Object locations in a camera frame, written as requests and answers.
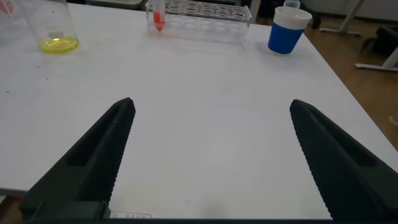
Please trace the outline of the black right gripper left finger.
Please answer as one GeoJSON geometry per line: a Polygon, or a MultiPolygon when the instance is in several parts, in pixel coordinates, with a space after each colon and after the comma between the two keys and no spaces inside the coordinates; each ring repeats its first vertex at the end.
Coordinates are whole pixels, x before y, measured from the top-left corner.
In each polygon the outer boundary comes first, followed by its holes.
{"type": "Polygon", "coordinates": [[[25,220],[105,219],[136,109],[115,102],[34,184],[19,209],[25,220]]]}

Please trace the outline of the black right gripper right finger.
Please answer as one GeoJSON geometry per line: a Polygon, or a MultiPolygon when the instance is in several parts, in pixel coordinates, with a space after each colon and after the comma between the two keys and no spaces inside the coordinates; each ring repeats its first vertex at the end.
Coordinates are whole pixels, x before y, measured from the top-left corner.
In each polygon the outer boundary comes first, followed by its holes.
{"type": "Polygon", "coordinates": [[[296,137],[336,222],[397,221],[397,172],[316,107],[294,100],[296,137]]]}

